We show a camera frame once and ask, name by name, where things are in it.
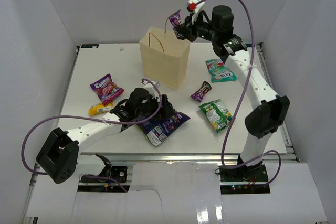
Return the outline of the small purple candy pack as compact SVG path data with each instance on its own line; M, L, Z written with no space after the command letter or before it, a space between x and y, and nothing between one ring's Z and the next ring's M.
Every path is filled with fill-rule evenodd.
M171 25L172 25L174 28L176 28L176 27L178 27L178 26L181 25L181 16L180 16L180 12L181 12L181 10L179 9L179 10L177 10L176 12L174 12L172 15L170 15L170 16L168 17L168 19L169 19Z

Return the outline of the dark blue snack bag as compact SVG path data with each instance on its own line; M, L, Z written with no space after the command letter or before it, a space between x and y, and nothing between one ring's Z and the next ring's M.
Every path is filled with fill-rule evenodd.
M150 119L144 123L137 124L144 137L155 147L161 145L171 134L173 134L190 117L183 112L176 111L172 104L167 101L159 111L160 118Z

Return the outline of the purple skittles pack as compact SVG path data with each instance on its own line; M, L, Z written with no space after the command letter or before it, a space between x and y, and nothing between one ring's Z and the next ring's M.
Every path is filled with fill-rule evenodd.
M197 102L202 102L205 95L211 89L212 89L211 85L207 81L203 81L202 86L195 93L193 93L190 97Z

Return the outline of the green chips bag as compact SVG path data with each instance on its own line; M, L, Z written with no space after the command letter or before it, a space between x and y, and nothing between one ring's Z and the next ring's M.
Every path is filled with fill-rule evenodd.
M221 99L203 103L199 108L206 115L216 133L226 129L233 119Z

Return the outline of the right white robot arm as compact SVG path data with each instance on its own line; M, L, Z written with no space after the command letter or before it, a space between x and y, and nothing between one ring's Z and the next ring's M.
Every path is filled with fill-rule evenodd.
M260 169L266 145L286 117L290 101L280 96L267 83L259 70L253 67L254 52L249 52L243 40L234 34L232 10L218 5L208 17L196 3L187 7L189 16L175 27L177 38L194 42L197 38L211 42L214 53L233 71L243 86L243 96L248 96L252 111L245 118L247 140L237 165L222 165L221 174L232 171L241 180L250 181Z

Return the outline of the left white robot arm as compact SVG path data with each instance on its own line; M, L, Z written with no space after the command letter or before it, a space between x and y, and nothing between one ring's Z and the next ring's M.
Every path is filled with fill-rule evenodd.
M167 95L135 88L129 98L107 112L101 122L91 122L68 131L52 130L37 155L37 163L56 184L60 184L73 175L77 166L87 161L84 175L104 182L111 176L111 163L102 155L84 156L81 153L133 124L166 120L173 111Z

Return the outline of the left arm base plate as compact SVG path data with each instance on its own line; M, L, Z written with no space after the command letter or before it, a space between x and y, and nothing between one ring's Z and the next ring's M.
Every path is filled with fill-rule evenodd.
M110 177L115 179L120 183L125 183L127 181L127 171L128 168L126 166L111 166L105 172L101 172L99 174L100 177ZM110 183L111 180L108 179L98 179L98 178L88 178L82 176L80 179L81 183Z

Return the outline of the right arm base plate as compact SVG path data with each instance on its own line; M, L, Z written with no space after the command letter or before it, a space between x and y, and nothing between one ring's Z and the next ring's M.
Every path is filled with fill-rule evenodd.
M227 169L220 166L215 169L215 174L220 176L221 182L267 182L269 179L265 165L247 169Z

